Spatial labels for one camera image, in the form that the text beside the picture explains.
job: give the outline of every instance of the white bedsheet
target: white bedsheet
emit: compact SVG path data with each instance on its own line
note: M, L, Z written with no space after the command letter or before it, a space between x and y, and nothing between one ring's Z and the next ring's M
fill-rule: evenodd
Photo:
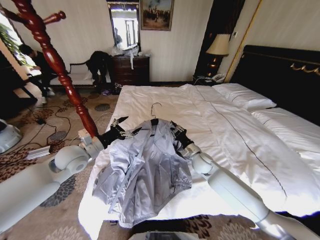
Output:
M250 113L240 109L208 86L124 86L113 118L129 116L121 123L128 130L151 118L172 120L187 129L187 135L221 166L251 186L273 211L310 215L320 210L317 176L278 137ZM95 161L79 206L79 221L92 239L97 239L104 220L117 220L109 207L92 196L97 174L109 163L108 149ZM195 173L192 188L175 196L154 220L181 219L199 214L237 215Z

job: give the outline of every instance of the metal hanger hook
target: metal hanger hook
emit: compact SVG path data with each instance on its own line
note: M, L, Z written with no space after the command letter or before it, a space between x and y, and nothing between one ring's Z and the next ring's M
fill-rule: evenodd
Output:
M154 109L154 105L156 105L156 104L160 104L160 106L162 107L162 104L160 103L160 102L155 102L154 104L152 104L152 106L151 106L151 116L153 117L153 118L157 118L157 116L155 115L155 114L153 114L152 112L153 112L153 109Z

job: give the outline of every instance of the table lamp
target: table lamp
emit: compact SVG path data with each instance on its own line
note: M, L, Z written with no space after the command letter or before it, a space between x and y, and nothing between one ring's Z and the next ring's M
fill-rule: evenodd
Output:
M214 55L211 62L208 63L208 77L217 74L223 56L229 54L230 34L217 34L213 43L206 51L207 54Z

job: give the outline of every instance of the headboard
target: headboard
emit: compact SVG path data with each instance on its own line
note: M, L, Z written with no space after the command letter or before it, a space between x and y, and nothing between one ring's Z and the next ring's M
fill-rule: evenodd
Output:
M320 51L246 45L230 82L320 126Z

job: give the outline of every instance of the mirror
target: mirror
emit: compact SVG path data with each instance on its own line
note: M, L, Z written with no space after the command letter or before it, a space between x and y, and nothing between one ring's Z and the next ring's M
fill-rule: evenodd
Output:
M131 49L140 42L139 1L108 1L114 45L121 50Z

